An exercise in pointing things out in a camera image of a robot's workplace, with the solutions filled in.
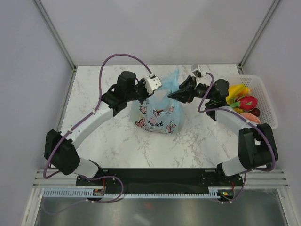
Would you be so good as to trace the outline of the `light blue plastic bag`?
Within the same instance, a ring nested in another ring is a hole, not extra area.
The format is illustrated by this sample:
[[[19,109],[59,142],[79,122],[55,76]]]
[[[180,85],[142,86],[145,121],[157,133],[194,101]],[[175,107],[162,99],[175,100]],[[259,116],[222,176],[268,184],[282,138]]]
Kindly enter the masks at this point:
[[[174,70],[161,78],[162,87],[142,104],[134,101],[129,120],[134,125],[160,134],[175,134],[181,131],[185,122],[185,111],[179,101],[170,99],[168,94],[179,90],[180,71]]]

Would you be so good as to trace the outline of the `yellow fake banana bunch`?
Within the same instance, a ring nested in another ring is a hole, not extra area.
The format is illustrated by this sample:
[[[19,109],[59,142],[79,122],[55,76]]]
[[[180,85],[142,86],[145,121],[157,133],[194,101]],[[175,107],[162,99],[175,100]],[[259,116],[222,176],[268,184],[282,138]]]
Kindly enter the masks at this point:
[[[226,97],[226,102],[227,104],[230,106],[231,103],[234,102],[234,100],[238,97],[238,96],[242,96],[245,95],[244,94],[244,89],[245,89],[245,85],[244,84],[239,84],[239,85],[234,85],[229,87],[229,95]],[[243,113],[244,110],[241,110],[239,108],[232,108],[233,110],[235,110],[237,113]]]

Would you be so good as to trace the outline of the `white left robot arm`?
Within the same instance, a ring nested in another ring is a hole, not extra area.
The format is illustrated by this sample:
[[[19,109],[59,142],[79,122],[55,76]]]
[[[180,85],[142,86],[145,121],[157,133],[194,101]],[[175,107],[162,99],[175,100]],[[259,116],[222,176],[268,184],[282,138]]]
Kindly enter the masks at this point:
[[[88,113],[61,131],[52,129],[47,133],[45,168],[53,165],[64,175],[74,173],[86,177],[93,186],[101,184],[103,174],[99,171],[100,167],[91,160],[80,158],[77,149],[98,127],[125,109],[128,102],[138,100],[143,103],[161,85],[156,76],[137,81],[133,72],[123,71],[116,84],[101,95],[99,102]]]

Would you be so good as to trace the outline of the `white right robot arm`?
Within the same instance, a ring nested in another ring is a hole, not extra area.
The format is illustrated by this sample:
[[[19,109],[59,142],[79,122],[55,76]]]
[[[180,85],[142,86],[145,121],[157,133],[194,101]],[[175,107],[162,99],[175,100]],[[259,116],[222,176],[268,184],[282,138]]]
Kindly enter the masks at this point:
[[[271,126],[266,123],[258,124],[237,113],[227,102],[228,97],[227,80],[211,80],[210,85],[205,85],[197,83],[194,76],[188,76],[177,91],[168,94],[168,98],[184,104],[200,98],[205,109],[198,109],[198,112],[206,113],[212,120],[223,124],[237,135],[237,156],[217,166],[215,180],[221,186],[231,182],[233,175],[252,170],[271,171],[278,160]]]

